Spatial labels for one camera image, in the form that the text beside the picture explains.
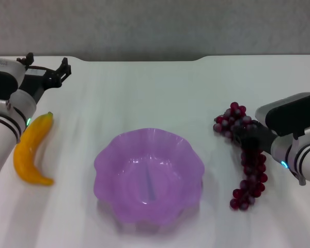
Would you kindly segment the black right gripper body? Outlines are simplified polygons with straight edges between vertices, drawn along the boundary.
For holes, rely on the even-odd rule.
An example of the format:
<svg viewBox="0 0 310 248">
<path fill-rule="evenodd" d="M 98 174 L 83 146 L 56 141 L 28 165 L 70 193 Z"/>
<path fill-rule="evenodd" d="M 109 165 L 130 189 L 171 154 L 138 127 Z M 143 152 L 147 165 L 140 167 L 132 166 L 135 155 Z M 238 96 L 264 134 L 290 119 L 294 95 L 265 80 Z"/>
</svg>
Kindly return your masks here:
<svg viewBox="0 0 310 248">
<path fill-rule="evenodd" d="M 259 122 L 253 123 L 253 127 L 246 131 L 244 148 L 249 150 L 262 150 L 271 154 L 271 146 L 277 135 Z"/>
</svg>

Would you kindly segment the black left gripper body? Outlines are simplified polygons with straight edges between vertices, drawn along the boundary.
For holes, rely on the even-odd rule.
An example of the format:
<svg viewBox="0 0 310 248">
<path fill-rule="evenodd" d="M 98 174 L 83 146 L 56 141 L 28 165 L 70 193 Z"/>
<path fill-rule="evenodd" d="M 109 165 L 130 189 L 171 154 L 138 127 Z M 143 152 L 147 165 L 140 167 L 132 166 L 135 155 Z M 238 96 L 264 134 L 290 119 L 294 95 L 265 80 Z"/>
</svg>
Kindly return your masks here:
<svg viewBox="0 0 310 248">
<path fill-rule="evenodd" d="M 31 67 L 27 70 L 19 90 L 28 93 L 38 103 L 46 90 L 60 87 L 60 69 L 52 70 L 44 67 Z"/>
</svg>

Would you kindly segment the red grape bunch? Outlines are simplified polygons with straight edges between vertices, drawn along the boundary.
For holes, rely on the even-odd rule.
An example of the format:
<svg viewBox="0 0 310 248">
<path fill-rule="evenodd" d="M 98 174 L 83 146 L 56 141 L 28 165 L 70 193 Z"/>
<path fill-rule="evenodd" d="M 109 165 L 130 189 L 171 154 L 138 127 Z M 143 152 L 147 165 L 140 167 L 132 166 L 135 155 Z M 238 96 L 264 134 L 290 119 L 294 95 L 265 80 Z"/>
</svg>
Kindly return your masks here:
<svg viewBox="0 0 310 248">
<path fill-rule="evenodd" d="M 224 114 L 214 119 L 213 130 L 233 143 L 231 131 L 233 125 L 245 126 L 250 129 L 255 122 L 246 114 L 245 106 L 232 102 Z M 233 190 L 229 204 L 232 210 L 246 211 L 254 205 L 255 200 L 266 188 L 265 182 L 267 182 L 268 176 L 266 175 L 265 162 L 267 158 L 262 150 L 240 149 L 240 165 L 244 178 L 240 181 L 239 187 Z"/>
</svg>

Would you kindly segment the yellow plastic banana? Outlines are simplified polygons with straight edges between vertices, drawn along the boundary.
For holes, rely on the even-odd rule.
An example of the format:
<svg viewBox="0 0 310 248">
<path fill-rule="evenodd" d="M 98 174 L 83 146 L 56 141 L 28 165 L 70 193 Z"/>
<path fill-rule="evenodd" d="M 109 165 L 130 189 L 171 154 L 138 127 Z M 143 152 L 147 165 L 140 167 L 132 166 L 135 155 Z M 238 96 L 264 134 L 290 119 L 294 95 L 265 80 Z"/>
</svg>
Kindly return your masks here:
<svg viewBox="0 0 310 248">
<path fill-rule="evenodd" d="M 35 166 L 37 150 L 50 132 L 53 125 L 53 113 L 48 112 L 37 117 L 20 138 L 13 153 L 13 165 L 17 175 L 30 184 L 51 186 L 54 180 L 42 175 Z"/>
</svg>

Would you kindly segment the purple wavy plastic bowl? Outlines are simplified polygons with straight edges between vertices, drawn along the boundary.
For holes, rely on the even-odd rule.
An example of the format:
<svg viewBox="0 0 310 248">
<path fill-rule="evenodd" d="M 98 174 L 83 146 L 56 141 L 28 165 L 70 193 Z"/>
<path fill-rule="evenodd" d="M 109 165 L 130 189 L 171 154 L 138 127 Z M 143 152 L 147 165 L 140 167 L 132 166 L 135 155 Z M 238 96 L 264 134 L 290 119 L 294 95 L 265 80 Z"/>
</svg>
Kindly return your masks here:
<svg viewBox="0 0 310 248">
<path fill-rule="evenodd" d="M 171 224 L 201 199 L 204 163 L 186 139 L 161 129 L 114 137 L 94 167 L 94 195 L 121 223 Z"/>
</svg>

